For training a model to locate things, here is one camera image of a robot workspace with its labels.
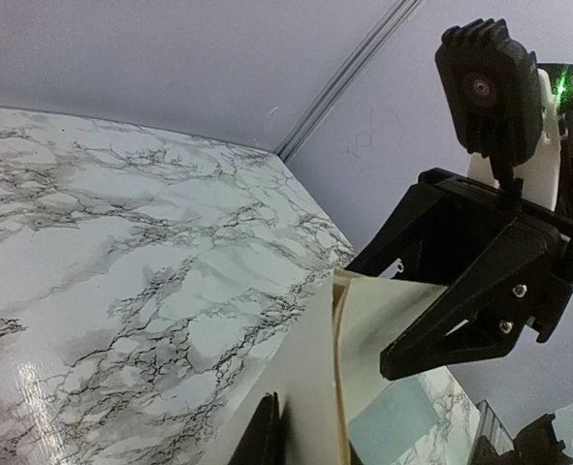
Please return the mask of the beige letter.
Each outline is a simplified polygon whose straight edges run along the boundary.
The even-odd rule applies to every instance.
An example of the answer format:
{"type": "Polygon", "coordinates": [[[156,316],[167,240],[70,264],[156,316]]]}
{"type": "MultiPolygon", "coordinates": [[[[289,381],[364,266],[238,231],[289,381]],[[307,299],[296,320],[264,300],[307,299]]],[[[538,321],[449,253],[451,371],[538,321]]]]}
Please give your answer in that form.
{"type": "Polygon", "coordinates": [[[202,463],[232,464],[258,403],[266,393],[276,392],[280,464],[363,464],[348,425],[391,384],[380,373],[380,354],[444,290],[335,270],[292,324],[202,463]]]}

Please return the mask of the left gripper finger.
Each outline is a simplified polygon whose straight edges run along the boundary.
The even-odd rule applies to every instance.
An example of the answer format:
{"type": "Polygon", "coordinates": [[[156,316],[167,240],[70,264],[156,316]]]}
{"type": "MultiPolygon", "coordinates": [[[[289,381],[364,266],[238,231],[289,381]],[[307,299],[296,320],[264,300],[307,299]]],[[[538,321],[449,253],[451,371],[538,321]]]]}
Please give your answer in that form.
{"type": "Polygon", "coordinates": [[[276,392],[258,403],[232,455],[232,465],[281,463],[281,416],[276,392]]]}

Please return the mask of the blue-grey envelope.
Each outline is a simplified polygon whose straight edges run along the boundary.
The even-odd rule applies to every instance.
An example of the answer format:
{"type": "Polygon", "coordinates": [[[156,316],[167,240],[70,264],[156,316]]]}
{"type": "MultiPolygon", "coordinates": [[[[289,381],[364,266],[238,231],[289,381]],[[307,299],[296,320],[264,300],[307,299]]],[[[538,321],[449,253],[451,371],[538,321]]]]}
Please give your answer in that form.
{"type": "Polygon", "coordinates": [[[393,464],[439,422],[417,376],[398,380],[381,392],[348,425],[363,464],[393,464]]]}

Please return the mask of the aluminium front rail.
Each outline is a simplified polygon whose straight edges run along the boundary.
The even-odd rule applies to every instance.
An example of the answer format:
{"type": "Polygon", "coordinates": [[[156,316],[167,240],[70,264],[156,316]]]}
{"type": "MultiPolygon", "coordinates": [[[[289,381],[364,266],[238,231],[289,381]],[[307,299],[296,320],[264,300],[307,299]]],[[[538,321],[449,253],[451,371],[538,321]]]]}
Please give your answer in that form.
{"type": "MultiPolygon", "coordinates": [[[[481,436],[492,441],[493,449],[497,452],[506,452],[512,448],[511,435],[501,423],[491,405],[483,400],[477,404],[480,413],[480,422],[476,430],[476,439],[481,436]]],[[[553,412],[551,420],[555,438],[562,440],[565,448],[563,452],[573,458],[573,402],[553,412]]]]}

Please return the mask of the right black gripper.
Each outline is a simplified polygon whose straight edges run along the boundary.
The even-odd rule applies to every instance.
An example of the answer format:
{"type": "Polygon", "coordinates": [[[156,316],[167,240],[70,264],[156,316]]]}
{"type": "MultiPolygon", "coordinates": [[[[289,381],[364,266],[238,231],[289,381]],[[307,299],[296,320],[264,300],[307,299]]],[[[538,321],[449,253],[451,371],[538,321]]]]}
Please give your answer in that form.
{"type": "Polygon", "coordinates": [[[411,185],[346,266],[378,277],[450,286],[380,354],[398,380],[508,355],[528,326],[547,342],[573,293],[573,221],[442,169],[411,185]]]}

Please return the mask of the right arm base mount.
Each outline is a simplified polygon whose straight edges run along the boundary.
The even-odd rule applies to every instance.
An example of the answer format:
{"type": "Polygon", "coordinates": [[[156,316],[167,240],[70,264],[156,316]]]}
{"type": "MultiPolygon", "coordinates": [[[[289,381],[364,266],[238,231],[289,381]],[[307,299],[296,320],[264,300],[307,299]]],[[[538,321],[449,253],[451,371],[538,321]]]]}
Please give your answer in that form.
{"type": "Polygon", "coordinates": [[[554,414],[545,414],[511,438],[496,417],[487,420],[476,435],[469,464],[566,465],[573,458],[553,428],[554,414]]]}

